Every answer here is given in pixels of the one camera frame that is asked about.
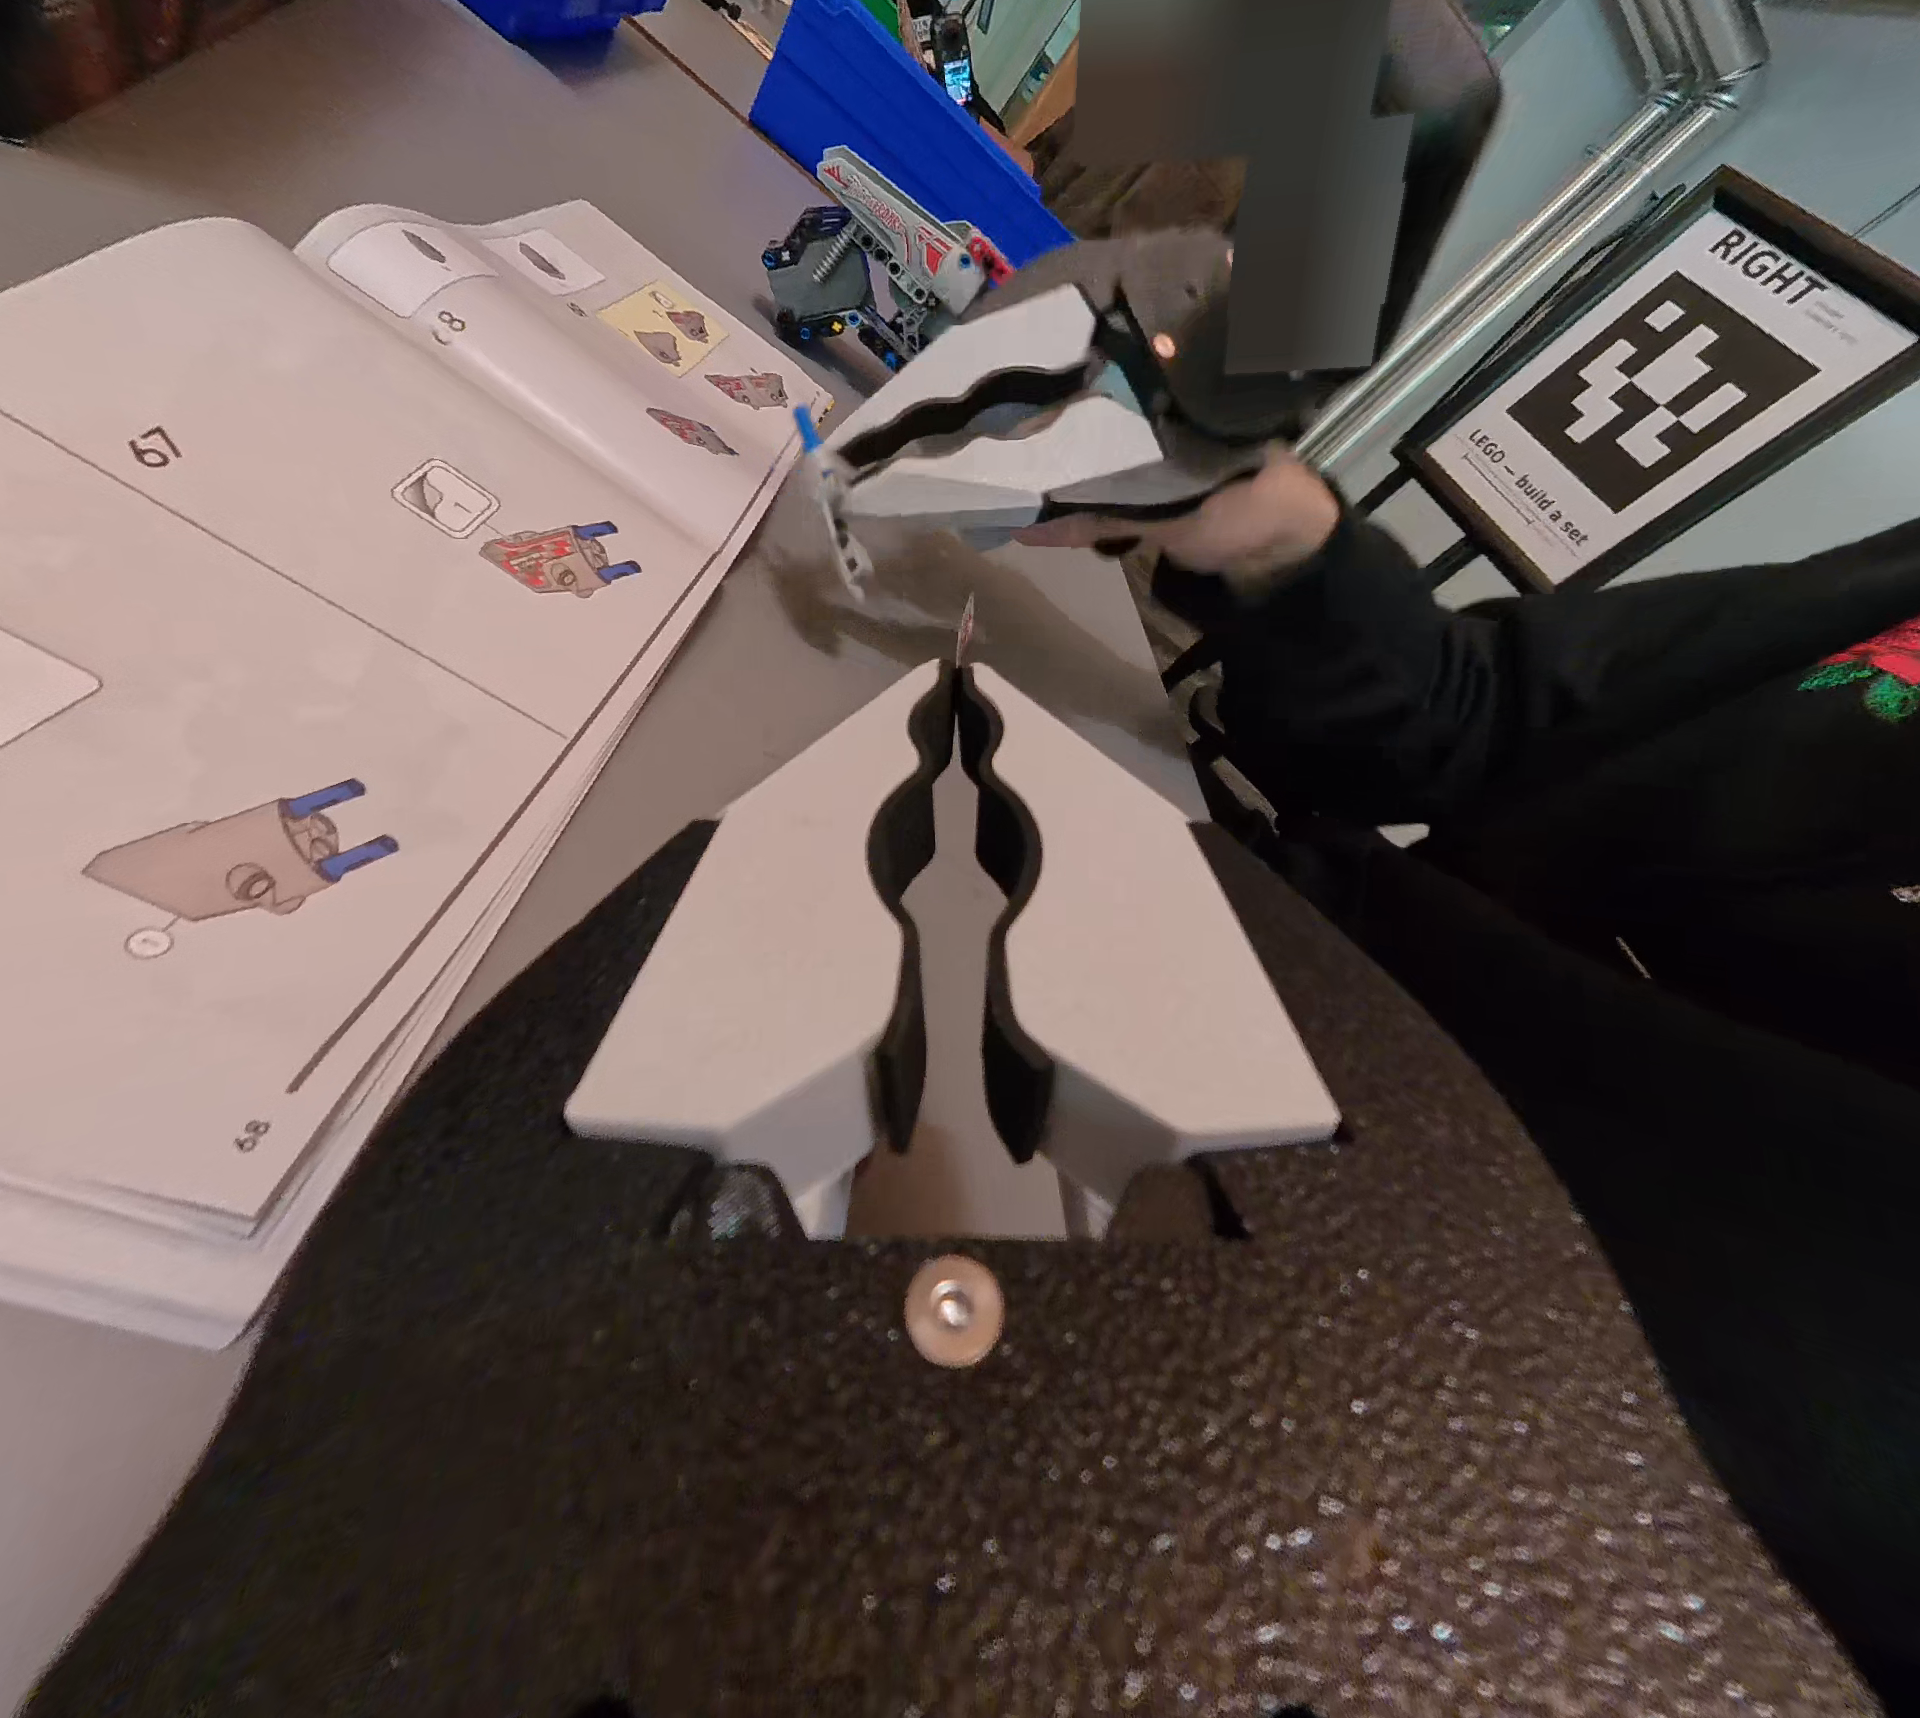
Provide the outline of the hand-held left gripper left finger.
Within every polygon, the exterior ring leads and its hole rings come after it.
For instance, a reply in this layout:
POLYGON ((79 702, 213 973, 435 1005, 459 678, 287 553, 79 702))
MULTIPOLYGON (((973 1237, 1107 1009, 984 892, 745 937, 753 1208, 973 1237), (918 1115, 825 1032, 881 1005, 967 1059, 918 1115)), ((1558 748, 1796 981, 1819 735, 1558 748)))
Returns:
POLYGON ((704 1155, 845 1234, 928 1060, 904 894, 935 851, 955 666, 925 662, 725 806, 563 1107, 577 1136, 704 1155))

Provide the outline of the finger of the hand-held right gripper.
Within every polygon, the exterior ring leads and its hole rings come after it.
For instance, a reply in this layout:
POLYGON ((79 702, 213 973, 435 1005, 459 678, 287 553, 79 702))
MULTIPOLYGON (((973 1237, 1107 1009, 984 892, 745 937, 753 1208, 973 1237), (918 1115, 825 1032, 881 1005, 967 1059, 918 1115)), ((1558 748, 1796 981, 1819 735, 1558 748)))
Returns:
POLYGON ((1111 396, 1081 394, 1020 417, 1006 430, 910 439, 854 473, 845 527, 1006 542, 1042 521, 1054 492, 1162 461, 1146 417, 1111 396))
POLYGON ((833 458, 893 458, 963 436, 998 410, 1028 415, 1089 386, 1100 314, 1080 287, 1057 287, 947 329, 825 436, 833 458))

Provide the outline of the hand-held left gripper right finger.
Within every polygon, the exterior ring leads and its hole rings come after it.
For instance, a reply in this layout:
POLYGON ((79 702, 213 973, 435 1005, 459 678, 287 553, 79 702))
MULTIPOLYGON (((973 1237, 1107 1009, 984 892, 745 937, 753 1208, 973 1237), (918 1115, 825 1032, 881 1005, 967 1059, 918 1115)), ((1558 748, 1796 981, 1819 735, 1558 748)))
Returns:
POLYGON ((973 858, 1003 897, 980 1059, 1016 1165, 1043 1159, 1068 1237, 1137 1177, 1339 1131, 1202 848, 1202 827, 987 666, 955 672, 973 858))

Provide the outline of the grey toy part blue pin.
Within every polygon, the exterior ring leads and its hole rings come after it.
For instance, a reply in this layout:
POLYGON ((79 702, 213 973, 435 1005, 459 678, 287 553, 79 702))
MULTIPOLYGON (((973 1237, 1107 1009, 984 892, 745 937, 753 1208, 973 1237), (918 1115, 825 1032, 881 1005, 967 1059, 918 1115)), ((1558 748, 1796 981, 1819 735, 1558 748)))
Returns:
POLYGON ((806 466, 828 532, 833 570, 851 601, 864 603, 874 562, 864 540, 851 531, 844 461, 828 447, 806 404, 792 408, 792 420, 800 440, 800 462, 806 466))

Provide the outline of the person's right forearm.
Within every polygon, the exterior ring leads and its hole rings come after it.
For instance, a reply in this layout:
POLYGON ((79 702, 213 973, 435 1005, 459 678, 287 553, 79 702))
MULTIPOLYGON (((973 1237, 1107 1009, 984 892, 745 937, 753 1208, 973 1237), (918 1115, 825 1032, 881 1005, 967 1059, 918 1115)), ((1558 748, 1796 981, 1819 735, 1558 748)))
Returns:
POLYGON ((1523 873, 1915 885, 1918 531, 1460 611, 1339 507, 1285 570, 1155 597, 1218 671, 1226 761, 1284 815, 1426 827, 1523 873))

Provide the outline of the grey desk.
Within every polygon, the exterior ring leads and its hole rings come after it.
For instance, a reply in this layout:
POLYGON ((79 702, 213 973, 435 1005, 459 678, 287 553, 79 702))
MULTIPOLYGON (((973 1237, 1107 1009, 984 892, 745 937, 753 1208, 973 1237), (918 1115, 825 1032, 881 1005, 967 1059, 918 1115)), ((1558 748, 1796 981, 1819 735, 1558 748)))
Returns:
MULTIPOLYGON (((605 51, 515 51, 454 0, 300 0, 4 149, 4 280, 160 222, 292 243, 351 203, 486 222, 579 198, 740 321, 762 246, 814 200, 720 90, 759 60, 673 2, 605 51)), ((1121 569, 935 536, 876 551, 844 607, 789 483, 655 683, 421 1053, 443 1053, 688 821, 755 787, 904 671, 973 643, 1183 816, 1186 741, 1121 569)), ((4 1304, 4 1714, 127 1571, 213 1441, 258 1336, 202 1350, 4 1304)))

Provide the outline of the person's right hand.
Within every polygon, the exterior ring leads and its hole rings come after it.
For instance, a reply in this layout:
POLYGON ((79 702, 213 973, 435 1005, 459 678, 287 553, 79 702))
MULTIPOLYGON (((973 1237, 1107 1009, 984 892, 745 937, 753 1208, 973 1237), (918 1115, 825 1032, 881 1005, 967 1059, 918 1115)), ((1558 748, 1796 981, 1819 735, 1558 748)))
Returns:
POLYGON ((1014 542, 1103 555, 1147 548, 1178 570, 1257 589, 1317 555, 1341 515, 1335 488, 1298 454, 1274 447, 1256 473, 1176 517, 1071 515, 1016 531, 1014 542))

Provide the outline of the grey red toy vehicle model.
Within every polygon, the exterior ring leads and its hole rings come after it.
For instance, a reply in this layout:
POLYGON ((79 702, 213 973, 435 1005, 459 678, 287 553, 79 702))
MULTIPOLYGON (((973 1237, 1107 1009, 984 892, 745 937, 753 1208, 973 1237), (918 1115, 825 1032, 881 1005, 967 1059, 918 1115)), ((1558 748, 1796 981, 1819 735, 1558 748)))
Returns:
POLYGON ((935 219, 848 146, 828 146, 815 176, 828 200, 762 251, 792 348, 851 334, 899 371, 1014 273, 977 226, 935 219))

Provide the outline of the person's black sweatshirt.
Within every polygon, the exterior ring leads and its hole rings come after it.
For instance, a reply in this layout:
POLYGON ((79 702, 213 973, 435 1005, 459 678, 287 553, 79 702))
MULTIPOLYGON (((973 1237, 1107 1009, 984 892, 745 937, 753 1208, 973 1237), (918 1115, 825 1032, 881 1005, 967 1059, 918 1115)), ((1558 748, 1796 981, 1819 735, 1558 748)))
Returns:
POLYGON ((1512 1107, 1723 1491, 1915 1714, 1915 883, 1522 871, 1319 816, 1294 863, 1512 1107))

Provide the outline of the open instruction booklet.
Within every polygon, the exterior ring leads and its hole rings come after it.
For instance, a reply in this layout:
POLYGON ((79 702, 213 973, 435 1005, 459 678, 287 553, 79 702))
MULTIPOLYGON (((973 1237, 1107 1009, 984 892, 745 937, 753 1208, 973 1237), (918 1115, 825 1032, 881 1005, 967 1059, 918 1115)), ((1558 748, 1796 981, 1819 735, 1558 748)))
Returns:
POLYGON ((4 291, 4 1304, 255 1319, 833 401, 586 200, 4 291))

